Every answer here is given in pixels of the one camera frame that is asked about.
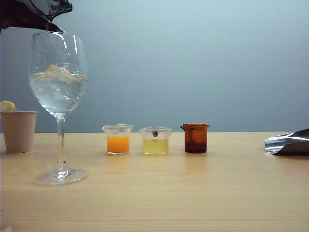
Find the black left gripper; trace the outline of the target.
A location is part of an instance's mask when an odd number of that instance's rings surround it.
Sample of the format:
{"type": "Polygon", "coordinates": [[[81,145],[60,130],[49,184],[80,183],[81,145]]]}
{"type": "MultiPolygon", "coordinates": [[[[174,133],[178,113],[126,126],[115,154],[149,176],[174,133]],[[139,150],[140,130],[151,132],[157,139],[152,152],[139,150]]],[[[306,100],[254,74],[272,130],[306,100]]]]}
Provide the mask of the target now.
{"type": "MultiPolygon", "coordinates": [[[[0,16],[1,17],[17,17],[19,16],[20,3],[18,0],[0,0],[0,16]]],[[[1,20],[2,29],[8,27],[26,28],[26,29],[39,29],[49,32],[61,32],[61,29],[54,23],[49,22],[47,19],[35,17],[30,19],[17,18],[14,20],[1,20]]]]}

